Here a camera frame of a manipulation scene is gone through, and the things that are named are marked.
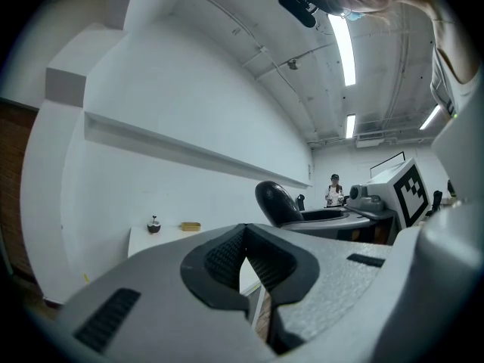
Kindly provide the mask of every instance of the white table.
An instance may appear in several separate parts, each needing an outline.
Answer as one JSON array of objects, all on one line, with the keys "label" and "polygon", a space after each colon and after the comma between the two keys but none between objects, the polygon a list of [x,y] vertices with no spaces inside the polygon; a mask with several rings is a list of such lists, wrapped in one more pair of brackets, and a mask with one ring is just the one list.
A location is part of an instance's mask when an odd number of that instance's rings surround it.
[{"label": "white table", "polygon": [[[184,238],[193,237],[202,231],[191,233],[180,230],[175,226],[168,226],[161,228],[161,231],[156,234],[150,234],[146,228],[131,227],[129,233],[129,247],[128,257],[134,256],[140,251],[149,249],[150,247],[168,244],[175,240],[181,240]],[[252,326],[256,326],[257,319],[259,318],[260,309],[262,308],[262,301],[264,300],[265,289],[261,285],[257,274],[250,265],[247,258],[244,260],[242,267],[240,268],[240,293],[244,296],[249,296],[252,292],[260,287],[259,298],[257,299],[256,313],[254,315],[254,321]]]}]

